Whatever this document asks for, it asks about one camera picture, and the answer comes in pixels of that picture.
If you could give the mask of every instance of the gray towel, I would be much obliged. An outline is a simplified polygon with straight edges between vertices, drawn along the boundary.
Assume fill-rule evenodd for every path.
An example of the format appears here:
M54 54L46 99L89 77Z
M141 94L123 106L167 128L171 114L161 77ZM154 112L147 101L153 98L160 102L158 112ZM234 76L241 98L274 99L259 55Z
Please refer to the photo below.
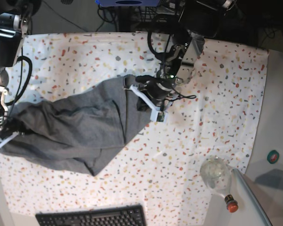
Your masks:
M20 103L13 117L34 131L17 136L0 152L50 169L97 175L150 122L137 111L138 97L123 89L123 77L56 102ZM135 84L132 75L127 85Z

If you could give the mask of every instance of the confetti pattern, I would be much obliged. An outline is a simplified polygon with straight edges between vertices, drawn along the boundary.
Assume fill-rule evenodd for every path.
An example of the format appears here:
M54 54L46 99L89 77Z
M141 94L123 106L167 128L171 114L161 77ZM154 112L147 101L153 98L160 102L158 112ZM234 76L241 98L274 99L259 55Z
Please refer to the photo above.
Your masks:
M157 34L153 46L163 51L166 40ZM34 69L21 101L54 101L110 77L155 75L159 68L146 33L34 35L25 40L24 54L33 59ZM206 40L194 77L182 88L183 94L196 94L197 99L175 102L167 124L146 126L97 177L0 154L10 210L33 216L141 203L149 226L203 224L211 194L199 176L201 163L208 155L218 155L245 172L267 59L261 49ZM19 68L8 71L11 96Z

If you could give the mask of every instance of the black cable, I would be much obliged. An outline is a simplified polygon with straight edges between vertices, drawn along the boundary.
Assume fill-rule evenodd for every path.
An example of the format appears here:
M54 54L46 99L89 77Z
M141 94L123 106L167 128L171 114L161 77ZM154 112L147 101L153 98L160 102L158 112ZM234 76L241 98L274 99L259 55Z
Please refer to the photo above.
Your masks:
M115 20L116 15L115 15L115 16L113 16L113 14L112 14L112 12L111 12L110 10L109 10L109 12L110 12L110 15L111 15L112 20L113 20L113 24L114 24L114 27L115 27L115 32L118 32L118 29L117 29L117 23L116 23L116 20Z
M109 20L106 16L106 10L110 13L110 16L111 16L111 20ZM117 22L116 22L116 12L114 10L112 10L111 8L109 7L101 7L100 5L98 5L98 9L97 9L97 14L98 16L104 21L104 22L107 22L107 23L110 23L110 24L114 24L114 27L115 27L115 31L117 32L118 31L118 28L117 28Z
M154 19L152 20L152 26L150 28L150 30L148 31L147 33L147 44L148 44L148 47L150 49L150 51L155 55L155 57L162 61L163 60L163 55L164 55L164 52L161 52L161 53L157 53L153 46L152 46L152 33L153 33L153 28L156 24L156 22L158 20L168 20L168 19L171 19L173 17L173 15L168 15L168 14L158 14L157 16L154 17Z
M268 38L270 38L270 39L274 39L275 38L275 30L274 29L272 29L272 32L267 33L266 28L264 28L264 32L265 32L265 34L266 34L266 36Z
M271 35L272 33L274 33L274 37L275 37L275 32L277 32L277 31L279 31L279 30L273 30L273 31L270 32L269 34L266 34L266 36L264 37L264 39L263 39L263 41L261 42L261 44L260 44L259 47L262 47L262 45L263 45L263 43L265 42L265 40L266 40L267 38L269 38L269 37L270 37L269 35Z
M142 22L142 12L141 12L141 7L139 6L139 7L138 7L138 9L139 9L139 14L140 14L140 21Z
M177 90L175 90L175 88L173 86L170 87L175 93L177 93L179 95L178 98L174 99L174 100L169 100L171 102L174 102L176 100L181 100L181 99L196 99L197 96L196 95L190 95L190 96L184 96L181 93L179 93Z
M21 84L19 85L19 88L18 88L18 91L17 91L17 93L16 93L16 96L15 96L15 99L13 100L13 101L10 101L10 102L8 102L8 103L5 103L7 106L11 106L11 105L14 105L21 97L22 97L22 95L24 94L24 92L25 92L25 90L26 90L26 88L27 88L27 86L28 86L28 83L29 83L29 80L30 80L30 78L31 78L31 76L32 76L32 61L28 58L28 57L26 57L26 56L20 56L20 57L18 57L18 59L17 59L17 61L19 62L19 61L21 61L21 78L20 78L20 83L22 82L22 67L23 67L23 61L26 61L26 63L28 64L28 66L29 66L29 69L28 69L28 74L27 74L27 78L26 78L26 80L25 80L25 83L24 83L24 85L23 85L23 87L22 87L22 89L21 89L21 92L19 93L18 91L19 91L19 89L20 89L20 86L21 86Z
M166 51L168 50L168 46L169 46L169 43L170 43L170 38L171 38L171 34L169 34L169 38L168 38L168 41L166 42L166 46L165 46L165 50L164 50L164 54L163 54L162 68L163 68L163 72L164 73L165 73Z
M88 32L86 29L84 29L84 28L78 26L78 25L75 24L74 22L68 20L67 18L63 17L61 14L59 14L58 12L56 12L46 1L43 0L43 2L44 2L44 4L45 4L49 9L51 9L56 15L58 15L58 16L59 16L60 18L62 18L63 20L65 20L65 21L71 23L72 25L74 25L74 26L76 26L77 28L83 30L84 32Z
M15 106L15 103L16 103L16 97L18 96L18 93L20 91L20 88L21 88L21 83L22 83L22 76L23 76L23 59L21 60L21 73L20 73L20 82L19 82L19 87L18 87L18 90L16 92L16 95L15 95L15 99L9 103L12 103L12 106L10 108L10 111L9 111L9 114L8 114L8 117L11 116L11 113L13 112L13 109L14 109L14 106Z
M101 25L96 29L96 31L95 32L98 32L99 31L99 29L101 29L101 27L103 26L105 24L105 22L103 21L102 23L101 23Z

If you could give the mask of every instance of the white tablecloth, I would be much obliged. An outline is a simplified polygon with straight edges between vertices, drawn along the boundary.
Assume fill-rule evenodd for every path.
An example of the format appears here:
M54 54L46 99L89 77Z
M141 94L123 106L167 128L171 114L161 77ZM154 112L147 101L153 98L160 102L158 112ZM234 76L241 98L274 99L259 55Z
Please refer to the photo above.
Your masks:
M157 51L167 36L154 35ZM146 33L29 36L24 55L33 75L21 101L55 101L117 75L155 75L159 61ZM199 176L202 161L218 155L245 172L257 131L268 53L207 40L183 99L167 124L152 122L97 176L54 171L0 154L0 176L12 212L90 210L141 203L152 225L201 225L210 192ZM11 98L20 65L9 69Z

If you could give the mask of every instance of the plastic bottle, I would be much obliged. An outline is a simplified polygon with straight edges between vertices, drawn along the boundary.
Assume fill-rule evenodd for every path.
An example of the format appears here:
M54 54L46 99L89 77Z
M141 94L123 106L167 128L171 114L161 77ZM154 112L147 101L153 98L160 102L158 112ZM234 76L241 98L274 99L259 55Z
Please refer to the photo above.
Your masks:
M231 170L221 158L207 158L202 163L200 175L213 194L224 198L229 212L234 213L238 210L237 201L230 194Z

